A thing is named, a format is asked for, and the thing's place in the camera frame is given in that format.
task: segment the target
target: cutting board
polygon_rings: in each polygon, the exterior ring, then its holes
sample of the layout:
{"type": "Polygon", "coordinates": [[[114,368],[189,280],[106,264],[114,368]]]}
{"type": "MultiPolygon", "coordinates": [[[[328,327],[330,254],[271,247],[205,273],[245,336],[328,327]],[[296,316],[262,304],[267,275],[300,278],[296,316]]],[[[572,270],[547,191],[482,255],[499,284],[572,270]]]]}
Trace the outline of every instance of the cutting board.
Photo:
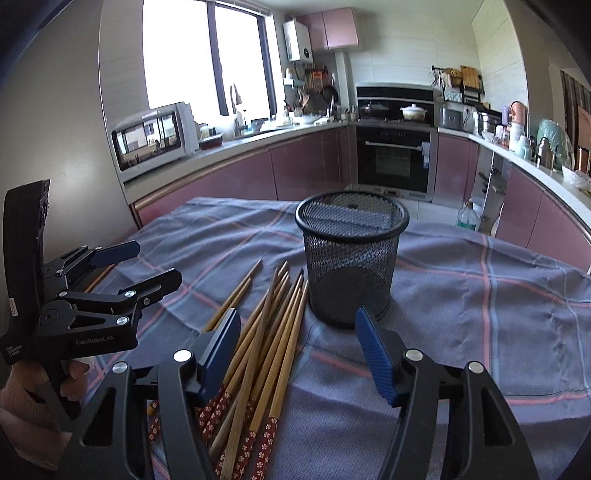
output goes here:
{"type": "Polygon", "coordinates": [[[591,150],[591,113],[581,107],[579,107],[579,145],[591,150]]]}
{"type": "Polygon", "coordinates": [[[462,65],[462,81],[464,87],[474,88],[480,90],[480,79],[478,78],[478,70],[472,67],[465,67],[462,65]]]}

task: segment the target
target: pile of chopsticks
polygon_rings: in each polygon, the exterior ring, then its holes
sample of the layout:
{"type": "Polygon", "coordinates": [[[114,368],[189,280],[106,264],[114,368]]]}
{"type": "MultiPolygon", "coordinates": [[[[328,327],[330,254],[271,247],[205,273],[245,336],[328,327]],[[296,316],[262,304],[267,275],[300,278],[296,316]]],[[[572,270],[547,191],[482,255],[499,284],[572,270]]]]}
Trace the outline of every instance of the pile of chopsticks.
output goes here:
{"type": "MultiPolygon", "coordinates": [[[[252,267],[202,333],[215,330],[227,309],[240,303],[261,264],[259,260],[252,267]]],[[[222,388],[205,408],[196,411],[196,428],[209,447],[221,480],[243,478],[259,434],[262,443],[255,456],[252,480],[265,476],[296,354],[307,291],[303,270],[291,283],[287,262],[275,269],[266,293],[242,328],[222,388]]],[[[157,407],[153,402],[148,414],[153,415],[157,407]]],[[[150,427],[150,440],[159,432],[156,418],[150,427]]]]}

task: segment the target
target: oven door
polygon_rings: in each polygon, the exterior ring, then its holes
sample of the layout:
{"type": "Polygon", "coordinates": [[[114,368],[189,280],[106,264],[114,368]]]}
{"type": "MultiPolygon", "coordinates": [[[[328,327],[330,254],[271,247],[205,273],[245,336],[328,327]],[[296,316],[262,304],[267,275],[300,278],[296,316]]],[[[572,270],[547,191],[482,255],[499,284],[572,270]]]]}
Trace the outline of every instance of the oven door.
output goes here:
{"type": "Polygon", "coordinates": [[[359,128],[359,183],[427,194],[430,141],[427,132],[359,128]]]}

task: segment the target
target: oven handle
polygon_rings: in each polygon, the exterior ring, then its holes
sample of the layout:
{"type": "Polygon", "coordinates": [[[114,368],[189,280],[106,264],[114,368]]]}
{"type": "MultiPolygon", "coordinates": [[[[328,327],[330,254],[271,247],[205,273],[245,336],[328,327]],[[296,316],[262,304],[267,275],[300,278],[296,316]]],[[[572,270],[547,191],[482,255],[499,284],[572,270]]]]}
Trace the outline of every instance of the oven handle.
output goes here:
{"type": "Polygon", "coordinates": [[[376,143],[376,142],[369,142],[366,141],[365,145],[368,147],[388,147],[388,148],[403,148],[405,150],[416,150],[417,152],[422,152],[423,147],[409,147],[408,145],[395,145],[391,143],[376,143]]]}

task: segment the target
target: green label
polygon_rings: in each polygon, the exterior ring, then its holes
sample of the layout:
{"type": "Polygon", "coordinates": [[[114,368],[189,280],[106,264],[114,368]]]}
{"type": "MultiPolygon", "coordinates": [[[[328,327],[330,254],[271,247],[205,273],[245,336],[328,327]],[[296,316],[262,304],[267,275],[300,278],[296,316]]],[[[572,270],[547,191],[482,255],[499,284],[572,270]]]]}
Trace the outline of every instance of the green label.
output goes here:
{"type": "Polygon", "coordinates": [[[467,228],[468,230],[476,231],[476,225],[470,225],[468,223],[462,223],[458,221],[457,226],[467,228]]]}

